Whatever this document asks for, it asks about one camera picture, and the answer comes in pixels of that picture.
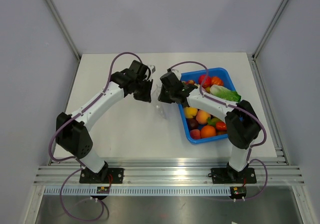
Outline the clear zip top bag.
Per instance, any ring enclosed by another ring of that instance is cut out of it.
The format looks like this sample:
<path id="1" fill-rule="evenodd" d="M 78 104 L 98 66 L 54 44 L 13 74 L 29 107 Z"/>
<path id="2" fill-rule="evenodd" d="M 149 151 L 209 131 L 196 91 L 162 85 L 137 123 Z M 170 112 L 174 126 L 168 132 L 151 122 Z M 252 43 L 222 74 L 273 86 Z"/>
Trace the clear zip top bag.
<path id="1" fill-rule="evenodd" d="M 158 100 L 159 96 L 161 94 L 161 87 L 156 84 L 153 92 L 151 93 L 151 104 L 155 109 L 155 112 L 159 117 L 161 117 L 164 120 L 168 119 L 168 115 L 166 114 L 165 106 L 162 102 Z"/>

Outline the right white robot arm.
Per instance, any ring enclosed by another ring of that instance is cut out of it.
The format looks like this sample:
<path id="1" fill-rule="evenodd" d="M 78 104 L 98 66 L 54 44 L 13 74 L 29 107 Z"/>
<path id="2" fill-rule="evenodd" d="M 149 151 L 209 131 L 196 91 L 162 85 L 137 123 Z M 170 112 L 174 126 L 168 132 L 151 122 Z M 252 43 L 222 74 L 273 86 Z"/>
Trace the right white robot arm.
<path id="1" fill-rule="evenodd" d="M 213 95 L 206 95 L 201 87 L 183 84 L 173 71 L 160 77 L 161 91 L 158 100 L 176 103 L 183 107 L 193 107 L 205 111 L 224 121 L 228 140 L 232 144 L 231 156 L 226 167 L 214 167 L 208 176 L 214 184 L 255 184 L 254 168 L 247 160 L 250 145 L 258 137 L 261 126 L 251 104 L 227 101 Z"/>

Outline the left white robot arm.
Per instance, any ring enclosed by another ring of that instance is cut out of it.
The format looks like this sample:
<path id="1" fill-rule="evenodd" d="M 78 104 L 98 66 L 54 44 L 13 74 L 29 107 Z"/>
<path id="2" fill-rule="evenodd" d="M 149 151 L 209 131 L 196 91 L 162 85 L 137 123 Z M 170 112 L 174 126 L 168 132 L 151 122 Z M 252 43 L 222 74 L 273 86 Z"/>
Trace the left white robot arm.
<path id="1" fill-rule="evenodd" d="M 93 148 L 92 127 L 108 109 L 128 95 L 150 103 L 155 70 L 153 65 L 134 60 L 128 68 L 109 75 L 102 91 L 84 106 L 71 114 L 58 115 L 54 140 L 85 167 L 82 173 L 89 178 L 89 183 L 106 183 L 111 179 L 109 165 Z"/>

